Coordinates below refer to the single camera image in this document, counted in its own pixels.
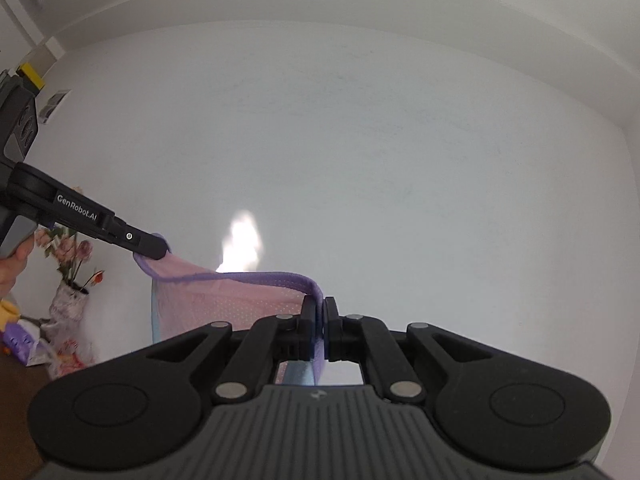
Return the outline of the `person's left hand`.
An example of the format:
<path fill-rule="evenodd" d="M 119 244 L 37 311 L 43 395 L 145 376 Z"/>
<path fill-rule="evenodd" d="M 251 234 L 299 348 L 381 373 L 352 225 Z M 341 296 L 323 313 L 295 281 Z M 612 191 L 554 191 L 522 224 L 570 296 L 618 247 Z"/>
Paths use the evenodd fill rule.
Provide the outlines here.
<path fill-rule="evenodd" d="M 34 245 L 34 237 L 30 236 L 21 242 L 11 257 L 0 260 L 0 298 L 4 298 L 12 290 L 17 278 L 27 266 L 27 259 Z"/>

